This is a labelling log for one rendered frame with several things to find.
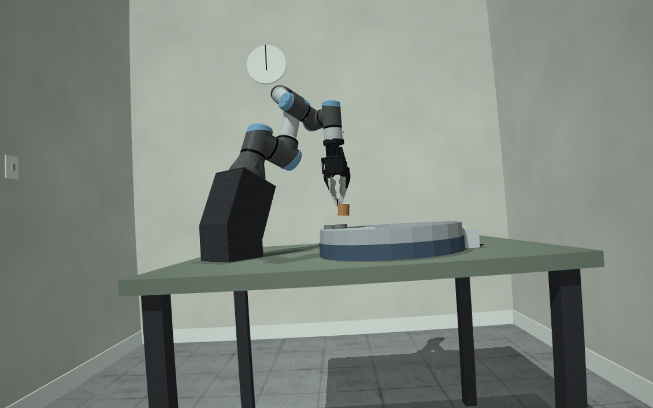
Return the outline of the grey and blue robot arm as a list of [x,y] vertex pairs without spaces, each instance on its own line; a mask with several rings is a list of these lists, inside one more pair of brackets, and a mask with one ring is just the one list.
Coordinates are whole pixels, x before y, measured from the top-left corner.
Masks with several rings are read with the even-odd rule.
[[343,138],[340,102],[328,100],[322,102],[322,109],[315,110],[304,97],[282,85],[274,86],[270,90],[270,97],[283,110],[280,135],[273,136],[273,130],[265,124],[251,124],[247,129],[240,156],[230,169],[245,166],[264,179],[265,160],[280,166],[281,169],[295,169],[303,156],[298,150],[297,140],[300,121],[308,131],[324,128],[324,140]]

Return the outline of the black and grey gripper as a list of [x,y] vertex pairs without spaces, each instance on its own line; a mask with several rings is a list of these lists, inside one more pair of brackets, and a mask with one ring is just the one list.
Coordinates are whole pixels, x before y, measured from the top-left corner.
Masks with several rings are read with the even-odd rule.
[[[334,145],[333,145],[334,144]],[[340,146],[344,144],[344,139],[325,139],[323,145],[326,149],[326,157],[321,158],[322,174],[328,187],[329,193],[338,206],[337,191],[335,190],[336,180],[334,175],[340,175],[340,199],[339,205],[343,203],[344,196],[350,182],[350,168],[347,167],[346,158],[340,156]],[[337,158],[337,159],[336,159]],[[324,169],[325,164],[325,169]],[[332,176],[331,176],[332,175]]]

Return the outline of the grey round turntable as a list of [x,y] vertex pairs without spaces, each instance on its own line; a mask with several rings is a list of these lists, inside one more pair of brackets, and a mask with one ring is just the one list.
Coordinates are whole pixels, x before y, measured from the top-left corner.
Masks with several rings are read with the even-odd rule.
[[339,261],[428,258],[480,247],[480,230],[477,227],[462,227],[461,221],[325,229],[319,230],[319,236],[319,256]]

